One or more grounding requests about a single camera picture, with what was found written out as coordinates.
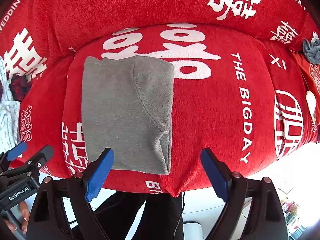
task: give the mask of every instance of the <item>metal screw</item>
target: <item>metal screw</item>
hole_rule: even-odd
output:
[[[263,180],[265,183],[271,183],[271,179],[268,177],[264,177]]]
[[[82,173],[81,171],[78,171],[78,172],[76,172],[76,173],[74,174],[74,176],[75,176],[76,179],[81,178],[82,175],[83,175],[83,173]]]
[[[50,182],[51,181],[51,177],[45,177],[44,179],[43,179],[43,182],[44,183],[48,183],[48,182]]]
[[[241,178],[241,174],[239,172],[237,172],[237,171],[233,172],[232,176],[234,176],[237,179]]]

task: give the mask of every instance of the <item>black pants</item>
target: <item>black pants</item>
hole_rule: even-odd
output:
[[[117,191],[102,203],[95,215],[110,240],[124,240],[138,210],[146,201],[140,224],[132,240],[172,240],[182,211],[182,193],[140,194]],[[76,239],[82,239],[78,227],[73,230]],[[184,240],[182,219],[175,240]]]

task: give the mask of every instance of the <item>human hand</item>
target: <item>human hand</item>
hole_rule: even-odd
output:
[[[30,216],[30,212],[29,212],[29,208],[28,208],[28,205],[25,201],[22,201],[20,204],[19,204],[19,209],[20,209],[20,212],[23,216],[23,222],[22,222],[22,225],[21,225],[21,230],[24,234],[27,233],[27,227],[28,227],[28,221],[29,221],[29,216]],[[4,222],[7,224],[8,228],[11,230],[11,232],[15,232],[17,230],[17,227],[15,224],[11,223],[9,220],[7,219],[4,219]]]

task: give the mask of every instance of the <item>gray fabric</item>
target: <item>gray fabric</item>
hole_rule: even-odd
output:
[[[315,42],[309,42],[307,39],[304,39],[302,48],[304,55],[311,64],[320,64],[319,39],[315,40]]]
[[[89,161],[109,147],[113,169],[169,174],[173,78],[173,65],[153,57],[88,57],[82,123]]]

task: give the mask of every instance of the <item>blue gripper pad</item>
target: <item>blue gripper pad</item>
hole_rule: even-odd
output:
[[[92,201],[92,199],[96,198],[100,190],[107,179],[107,176],[112,168],[112,165],[115,161],[115,154],[112,149],[109,149],[108,153],[105,155],[100,164],[95,167],[95,171],[93,172],[91,178],[88,180],[87,194],[85,195],[88,203]]]
[[[201,151],[201,164],[218,198],[222,198],[225,203],[228,202],[228,184],[206,150]]]
[[[9,162],[15,160],[20,154],[22,154],[27,149],[27,144],[25,142],[19,143],[16,147],[12,148],[7,153],[7,160]]]

